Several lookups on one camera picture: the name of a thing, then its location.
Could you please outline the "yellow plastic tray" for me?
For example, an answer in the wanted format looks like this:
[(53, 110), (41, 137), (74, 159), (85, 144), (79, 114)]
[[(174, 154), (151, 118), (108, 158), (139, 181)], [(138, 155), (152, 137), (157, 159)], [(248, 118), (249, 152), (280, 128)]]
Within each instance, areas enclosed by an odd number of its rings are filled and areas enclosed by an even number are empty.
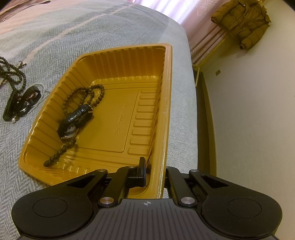
[[(164, 191), (173, 48), (170, 44), (117, 47), (79, 56), (60, 78), (39, 111), (18, 160), (19, 168), (50, 186), (97, 169), (147, 165), (147, 185), (130, 198), (161, 198)], [(78, 87), (103, 85), (105, 95), (78, 131), (74, 147), (51, 167), (44, 162), (61, 147), (57, 130), (63, 110), (72, 112)]]

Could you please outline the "grey herringbone bed blanket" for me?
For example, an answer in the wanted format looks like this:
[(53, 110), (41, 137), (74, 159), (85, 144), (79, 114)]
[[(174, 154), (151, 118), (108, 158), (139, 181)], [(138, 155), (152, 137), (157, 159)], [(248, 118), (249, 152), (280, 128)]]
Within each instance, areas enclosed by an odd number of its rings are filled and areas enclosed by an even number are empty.
[(173, 81), (167, 164), (197, 167), (197, 100), (184, 28), (169, 17), (128, 1), (52, 1), (1, 23), (1, 56), (23, 61), (27, 84), (50, 93), (80, 55), (126, 45), (168, 43)]

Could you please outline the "pink curtain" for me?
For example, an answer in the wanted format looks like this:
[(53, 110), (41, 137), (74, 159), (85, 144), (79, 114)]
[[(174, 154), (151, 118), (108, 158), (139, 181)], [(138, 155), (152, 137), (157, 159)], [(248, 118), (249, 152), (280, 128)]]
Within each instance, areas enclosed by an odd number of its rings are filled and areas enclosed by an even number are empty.
[(133, 3), (154, 9), (179, 23), (186, 31), (190, 50), (211, 30), (216, 27), (221, 28), (211, 21), (211, 15), (226, 2), (220, 0), (133, 1)]

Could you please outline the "brown puffer jacket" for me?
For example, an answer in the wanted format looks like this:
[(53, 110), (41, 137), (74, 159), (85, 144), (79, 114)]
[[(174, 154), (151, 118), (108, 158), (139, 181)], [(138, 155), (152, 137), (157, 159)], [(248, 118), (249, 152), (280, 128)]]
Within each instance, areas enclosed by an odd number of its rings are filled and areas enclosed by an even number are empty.
[(271, 20), (262, 1), (229, 1), (220, 6), (211, 21), (233, 37), (240, 49), (249, 50), (257, 44)]

